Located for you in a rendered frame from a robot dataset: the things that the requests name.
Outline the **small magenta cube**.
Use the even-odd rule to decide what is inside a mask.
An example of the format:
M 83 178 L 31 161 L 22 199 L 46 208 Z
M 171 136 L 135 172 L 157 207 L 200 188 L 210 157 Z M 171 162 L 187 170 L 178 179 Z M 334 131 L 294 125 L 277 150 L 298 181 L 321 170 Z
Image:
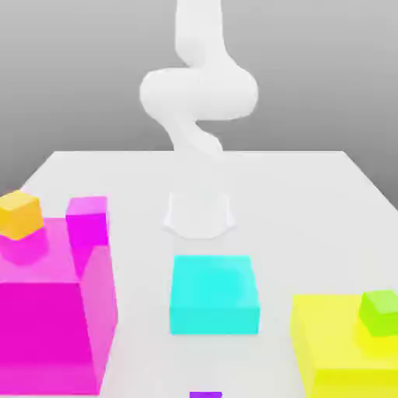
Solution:
M 109 243 L 107 197 L 71 198 L 68 202 L 65 220 L 76 274 L 81 277 L 93 248 Z

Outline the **large magenta box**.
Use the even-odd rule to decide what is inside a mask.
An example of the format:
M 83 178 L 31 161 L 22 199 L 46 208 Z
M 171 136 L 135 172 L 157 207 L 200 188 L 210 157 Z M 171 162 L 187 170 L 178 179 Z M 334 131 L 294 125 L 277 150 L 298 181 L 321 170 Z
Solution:
M 97 395 L 118 321 L 110 247 L 63 218 L 0 237 L 0 395 Z

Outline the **large cyan box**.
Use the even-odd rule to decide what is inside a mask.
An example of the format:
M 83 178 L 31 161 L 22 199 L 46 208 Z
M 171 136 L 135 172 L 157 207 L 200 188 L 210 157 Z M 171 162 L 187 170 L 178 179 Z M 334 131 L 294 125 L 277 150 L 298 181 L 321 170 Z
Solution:
M 260 300 L 248 255 L 176 255 L 169 300 L 172 335 L 255 335 Z

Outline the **small green cube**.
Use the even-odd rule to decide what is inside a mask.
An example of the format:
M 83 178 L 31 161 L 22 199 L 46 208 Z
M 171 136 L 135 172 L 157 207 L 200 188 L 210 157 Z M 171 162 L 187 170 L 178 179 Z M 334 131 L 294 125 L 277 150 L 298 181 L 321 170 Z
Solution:
M 359 317 L 374 337 L 398 335 L 398 294 L 391 289 L 364 292 Z

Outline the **large yellow box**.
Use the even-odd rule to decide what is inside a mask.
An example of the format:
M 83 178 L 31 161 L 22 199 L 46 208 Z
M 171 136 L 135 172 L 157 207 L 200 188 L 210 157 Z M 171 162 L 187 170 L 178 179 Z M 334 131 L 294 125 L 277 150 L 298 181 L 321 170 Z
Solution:
M 374 337 L 360 295 L 294 295 L 290 334 L 305 398 L 398 398 L 398 335 Z

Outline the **small orange cube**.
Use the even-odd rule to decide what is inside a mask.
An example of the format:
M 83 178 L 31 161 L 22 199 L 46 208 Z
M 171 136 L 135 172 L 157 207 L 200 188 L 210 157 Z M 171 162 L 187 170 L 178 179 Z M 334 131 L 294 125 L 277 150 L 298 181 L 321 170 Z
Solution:
M 14 190 L 0 197 L 0 236 L 21 240 L 44 227 L 38 197 Z

